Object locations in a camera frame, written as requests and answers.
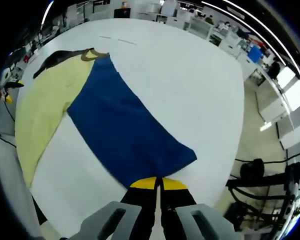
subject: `white tabletop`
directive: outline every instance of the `white tabletop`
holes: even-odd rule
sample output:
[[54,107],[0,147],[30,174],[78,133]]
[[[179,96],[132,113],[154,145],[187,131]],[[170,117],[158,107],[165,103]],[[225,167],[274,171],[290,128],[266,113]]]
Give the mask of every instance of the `white tabletop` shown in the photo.
[[[170,177],[197,203],[213,206],[229,177],[240,140],[244,88],[240,64],[181,29],[137,19],[87,22],[59,35],[25,69],[19,99],[42,62],[57,50],[109,52],[124,81],[150,113],[197,160]],[[31,185],[44,215],[64,237],[126,190],[91,152],[66,114],[44,151]]]

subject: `yellow cloth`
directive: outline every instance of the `yellow cloth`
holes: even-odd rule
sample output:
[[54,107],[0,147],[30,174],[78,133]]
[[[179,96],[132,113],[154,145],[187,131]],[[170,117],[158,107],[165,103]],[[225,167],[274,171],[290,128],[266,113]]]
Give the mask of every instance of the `yellow cloth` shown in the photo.
[[15,141],[17,154],[28,187],[38,161],[60,124],[63,112],[86,83],[94,61],[81,55],[43,71],[16,109]]

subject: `laboratory room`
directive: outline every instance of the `laboratory room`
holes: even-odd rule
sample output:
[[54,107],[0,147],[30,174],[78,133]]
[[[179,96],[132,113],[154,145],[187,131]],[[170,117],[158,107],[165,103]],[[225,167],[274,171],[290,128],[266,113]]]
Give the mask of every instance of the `laboratory room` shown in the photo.
[[37,2],[0,55],[15,237],[300,239],[298,0]]

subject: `floor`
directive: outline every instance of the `floor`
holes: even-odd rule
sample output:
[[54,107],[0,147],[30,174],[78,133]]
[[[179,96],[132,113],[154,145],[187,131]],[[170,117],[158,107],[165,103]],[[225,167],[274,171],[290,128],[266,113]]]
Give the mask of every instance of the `floor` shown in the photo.
[[[263,127],[265,123],[258,113],[255,92],[248,84],[246,84],[244,86],[244,94],[243,128],[236,158],[242,160],[262,158],[264,162],[283,160],[286,156],[286,152],[282,149],[280,142],[278,141],[276,125],[274,124],[261,131],[260,128]],[[241,162],[235,161],[231,174],[239,176],[241,165]],[[282,173],[284,169],[284,163],[266,164],[265,174],[272,175],[275,173]],[[249,188],[246,189],[246,191],[253,194],[264,195],[267,188]],[[242,201],[255,206],[256,208],[261,207],[260,201],[247,198],[240,194],[238,194],[238,197]],[[221,214],[224,214],[229,205],[233,202],[234,199],[225,187],[220,200],[215,204],[214,208]],[[40,229],[46,240],[58,240],[61,237],[48,221],[43,223],[40,226]]]

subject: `office desk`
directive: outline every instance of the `office desk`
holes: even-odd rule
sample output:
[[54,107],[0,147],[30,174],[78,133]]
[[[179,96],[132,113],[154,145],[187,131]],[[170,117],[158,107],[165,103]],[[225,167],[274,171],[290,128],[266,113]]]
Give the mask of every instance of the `office desk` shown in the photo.
[[[170,177],[186,184],[198,203],[213,206],[229,177],[242,130],[240,64],[204,39],[165,24],[91,21],[39,50],[25,69],[19,100],[31,88],[34,72],[54,51],[91,47],[109,52],[149,112],[195,151],[197,160]],[[41,156],[30,190],[64,237],[78,232],[81,222],[105,204],[120,201],[126,191],[92,154],[66,114]]]

